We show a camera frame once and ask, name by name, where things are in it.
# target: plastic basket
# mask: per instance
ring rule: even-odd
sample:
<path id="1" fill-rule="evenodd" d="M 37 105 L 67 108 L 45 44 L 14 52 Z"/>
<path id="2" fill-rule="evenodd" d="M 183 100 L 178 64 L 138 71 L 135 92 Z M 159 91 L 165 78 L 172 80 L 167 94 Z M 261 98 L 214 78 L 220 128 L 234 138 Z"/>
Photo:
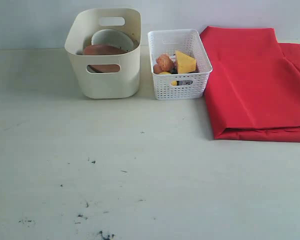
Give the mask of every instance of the plastic basket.
<path id="1" fill-rule="evenodd" d="M 160 30 L 148 33 L 151 72 L 154 95 L 158 100 L 195 99 L 202 97 L 212 66 L 201 42 L 198 31 L 194 29 Z M 153 66 L 161 54 L 170 56 L 181 51 L 196 59 L 198 73 L 154 74 Z M 172 85 L 183 81 L 184 85 Z"/>
<path id="2" fill-rule="evenodd" d="M 102 26 L 101 18 L 124 18 L 124 25 Z M 91 45 L 93 34 L 102 29 L 115 29 L 127 34 L 139 44 L 134 50 L 120 55 L 82 55 L 84 47 Z M 129 8 L 95 8 L 83 11 L 75 18 L 65 41 L 79 86 L 92 99 L 127 98 L 138 91 L 140 82 L 141 16 Z M 120 66 L 119 72 L 92 73 L 89 65 Z"/>

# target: potato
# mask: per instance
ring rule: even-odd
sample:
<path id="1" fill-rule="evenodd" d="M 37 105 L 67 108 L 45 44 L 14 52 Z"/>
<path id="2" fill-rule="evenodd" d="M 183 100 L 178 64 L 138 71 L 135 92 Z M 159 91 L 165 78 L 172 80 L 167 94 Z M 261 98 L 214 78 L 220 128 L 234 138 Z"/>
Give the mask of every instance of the potato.
<path id="1" fill-rule="evenodd" d="M 159 64 L 162 71 L 170 72 L 175 66 L 174 62 L 170 59 L 167 54 L 161 54 L 156 60 L 156 63 Z"/>
<path id="2" fill-rule="evenodd" d="M 161 69 L 161 67 L 159 66 L 158 63 L 155 64 L 155 65 L 153 66 L 153 72 L 154 72 L 155 74 L 160 74 L 160 73 L 163 72 L 162 69 Z"/>
<path id="3" fill-rule="evenodd" d="M 127 51 L 110 45 L 90 45 L 83 50 L 83 55 L 119 55 L 126 54 Z M 117 64 L 104 64 L 104 65 L 89 65 L 89 67 L 96 73 L 117 73 L 120 71 L 120 66 Z"/>

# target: red cloth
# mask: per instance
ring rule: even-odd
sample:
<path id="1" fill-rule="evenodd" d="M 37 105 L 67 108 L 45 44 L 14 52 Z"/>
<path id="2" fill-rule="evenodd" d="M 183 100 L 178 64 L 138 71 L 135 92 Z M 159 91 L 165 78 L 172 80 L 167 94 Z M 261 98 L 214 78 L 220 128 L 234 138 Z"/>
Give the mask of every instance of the red cloth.
<path id="1" fill-rule="evenodd" d="M 300 142 L 300 45 L 274 29 L 207 27 L 204 97 L 215 139 Z"/>

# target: white wall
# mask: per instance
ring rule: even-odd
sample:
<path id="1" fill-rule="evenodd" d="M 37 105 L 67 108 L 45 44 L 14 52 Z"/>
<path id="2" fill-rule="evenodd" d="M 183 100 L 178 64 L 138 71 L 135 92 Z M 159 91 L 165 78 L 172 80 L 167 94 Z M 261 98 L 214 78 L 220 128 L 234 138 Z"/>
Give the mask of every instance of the white wall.
<path id="1" fill-rule="evenodd" d="M 273 27 L 279 39 L 300 39 L 300 0 L 3 0 L 0 49 L 62 48 L 79 12 L 114 7 L 141 12 L 144 45 L 152 30 L 207 25 Z"/>

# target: white wicker basket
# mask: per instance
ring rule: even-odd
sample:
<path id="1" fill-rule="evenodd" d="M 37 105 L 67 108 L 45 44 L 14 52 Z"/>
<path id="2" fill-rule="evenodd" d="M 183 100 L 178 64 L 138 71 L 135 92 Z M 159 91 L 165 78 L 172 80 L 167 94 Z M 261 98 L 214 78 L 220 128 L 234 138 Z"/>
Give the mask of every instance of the white wicker basket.
<path id="1" fill-rule="evenodd" d="M 194 29 L 151 31 L 148 33 L 148 41 L 155 98 L 175 100 L 202 97 L 212 66 L 199 33 Z M 161 54 L 172 56 L 176 50 L 196 59 L 198 73 L 154 74 L 156 58 Z M 173 86 L 173 81 L 184 81 L 187 85 Z"/>

